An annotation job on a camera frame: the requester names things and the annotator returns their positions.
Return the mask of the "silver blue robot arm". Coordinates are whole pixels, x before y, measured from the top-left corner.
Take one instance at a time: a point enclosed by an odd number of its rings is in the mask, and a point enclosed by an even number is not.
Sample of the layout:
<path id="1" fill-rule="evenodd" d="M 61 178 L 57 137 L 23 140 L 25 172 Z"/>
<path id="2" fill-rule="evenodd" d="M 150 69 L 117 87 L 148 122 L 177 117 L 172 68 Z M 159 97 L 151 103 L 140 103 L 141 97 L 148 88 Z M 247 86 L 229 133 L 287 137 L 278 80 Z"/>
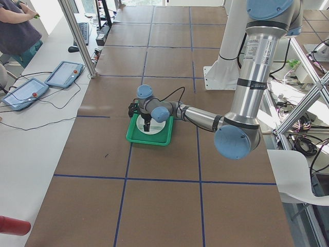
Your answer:
<path id="1" fill-rule="evenodd" d="M 232 160 L 246 157 L 260 142 L 257 113 L 267 89 L 278 41 L 284 36 L 300 34 L 302 11 L 302 1 L 246 2 L 249 40 L 231 110 L 224 116 L 180 101 L 160 101 L 149 85 L 141 85 L 137 89 L 138 102 L 130 105 L 129 115 L 132 116 L 133 112 L 141 114 L 146 131 L 151 119 L 162 123 L 170 116 L 180 118 L 214 132 L 214 144 L 222 156 Z"/>

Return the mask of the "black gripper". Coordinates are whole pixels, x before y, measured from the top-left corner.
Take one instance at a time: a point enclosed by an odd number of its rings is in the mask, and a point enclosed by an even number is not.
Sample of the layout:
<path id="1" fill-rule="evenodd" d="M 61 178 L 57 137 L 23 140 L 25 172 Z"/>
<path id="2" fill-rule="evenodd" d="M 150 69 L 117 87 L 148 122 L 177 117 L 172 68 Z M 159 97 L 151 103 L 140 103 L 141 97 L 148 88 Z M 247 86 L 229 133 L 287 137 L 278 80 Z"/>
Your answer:
<path id="1" fill-rule="evenodd" d="M 151 119 L 152 119 L 151 115 L 149 113 L 141 113 L 140 115 L 144 120 L 144 125 L 143 125 L 144 132 L 149 132 Z"/>

